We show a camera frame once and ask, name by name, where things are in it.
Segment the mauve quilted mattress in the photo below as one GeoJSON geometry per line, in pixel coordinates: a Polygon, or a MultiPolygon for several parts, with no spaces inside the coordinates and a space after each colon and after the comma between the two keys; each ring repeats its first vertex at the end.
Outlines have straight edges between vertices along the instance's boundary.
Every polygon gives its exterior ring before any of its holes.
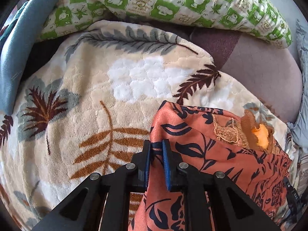
{"type": "Polygon", "coordinates": [[[231,30],[196,28],[194,44],[206,50],[216,67],[236,78],[284,122],[295,123],[302,97],[302,75],[288,49],[231,30]]]}

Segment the teal patterned cloth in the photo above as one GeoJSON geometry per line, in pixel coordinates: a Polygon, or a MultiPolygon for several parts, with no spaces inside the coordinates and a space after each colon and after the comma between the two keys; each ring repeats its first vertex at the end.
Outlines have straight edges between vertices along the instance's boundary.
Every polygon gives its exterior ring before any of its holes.
{"type": "Polygon", "coordinates": [[[17,11],[17,13],[14,15],[13,21],[8,24],[7,26],[5,26],[2,30],[1,30],[1,44],[0,44],[0,48],[2,49],[8,36],[10,35],[10,33],[12,32],[14,26],[16,25],[18,18],[20,17],[21,13],[23,12],[24,8],[26,7],[26,5],[28,4],[28,1],[26,1],[21,8],[17,11]]]}

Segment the blue folded cloth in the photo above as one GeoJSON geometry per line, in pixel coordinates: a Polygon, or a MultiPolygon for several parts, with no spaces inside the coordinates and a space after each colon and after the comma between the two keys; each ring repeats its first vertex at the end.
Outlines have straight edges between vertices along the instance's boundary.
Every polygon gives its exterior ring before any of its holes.
{"type": "Polygon", "coordinates": [[[31,49],[58,0],[30,0],[1,45],[1,111],[11,115],[31,49]]]}

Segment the leaf pattern fleece blanket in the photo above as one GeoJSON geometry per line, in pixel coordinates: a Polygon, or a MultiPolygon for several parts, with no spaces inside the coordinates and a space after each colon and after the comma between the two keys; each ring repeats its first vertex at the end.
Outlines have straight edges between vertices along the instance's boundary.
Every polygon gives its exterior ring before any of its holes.
{"type": "Polygon", "coordinates": [[[231,112],[246,145],[284,151],[287,125],[211,55],[176,34],[99,21],[68,37],[1,114],[1,200],[31,230],[87,176],[115,172],[150,139],[164,101],[231,112]]]}

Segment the green white checkered pillow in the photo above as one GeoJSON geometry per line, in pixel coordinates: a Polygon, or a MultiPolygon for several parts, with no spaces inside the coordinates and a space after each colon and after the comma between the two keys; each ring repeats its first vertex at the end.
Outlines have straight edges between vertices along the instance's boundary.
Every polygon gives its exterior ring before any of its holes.
{"type": "Polygon", "coordinates": [[[270,0],[59,0],[39,39],[83,30],[110,15],[241,31],[279,49],[292,43],[287,22],[270,0]]]}

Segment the orange floral blouse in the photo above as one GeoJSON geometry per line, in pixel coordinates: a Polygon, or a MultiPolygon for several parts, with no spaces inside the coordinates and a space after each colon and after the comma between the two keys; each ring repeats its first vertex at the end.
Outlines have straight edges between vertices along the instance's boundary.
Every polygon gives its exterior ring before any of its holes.
{"type": "Polygon", "coordinates": [[[184,230],[183,196],[169,192],[164,178],[164,139],[184,162],[199,171],[224,172],[274,218],[286,203],[283,180],[289,174],[291,159],[277,146],[273,152],[249,148],[240,126],[240,118],[226,110],[162,102],[150,131],[148,189],[129,230],[184,230]]]}

